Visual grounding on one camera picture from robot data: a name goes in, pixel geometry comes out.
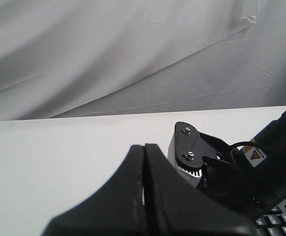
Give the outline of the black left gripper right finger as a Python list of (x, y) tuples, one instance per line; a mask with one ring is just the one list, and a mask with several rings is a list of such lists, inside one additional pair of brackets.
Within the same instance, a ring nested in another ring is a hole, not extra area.
[(192, 187), (158, 145), (144, 147), (144, 203), (152, 236), (254, 236), (251, 220)]

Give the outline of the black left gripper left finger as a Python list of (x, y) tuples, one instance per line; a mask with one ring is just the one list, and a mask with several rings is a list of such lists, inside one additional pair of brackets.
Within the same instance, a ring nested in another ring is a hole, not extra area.
[(111, 178), (93, 195), (54, 217), (44, 236), (144, 236), (144, 148), (131, 146)]

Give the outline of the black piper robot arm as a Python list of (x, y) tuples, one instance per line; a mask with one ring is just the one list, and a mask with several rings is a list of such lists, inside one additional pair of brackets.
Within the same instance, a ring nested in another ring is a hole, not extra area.
[(177, 122), (168, 155), (130, 147), (45, 236), (286, 236), (286, 111), (232, 145)]

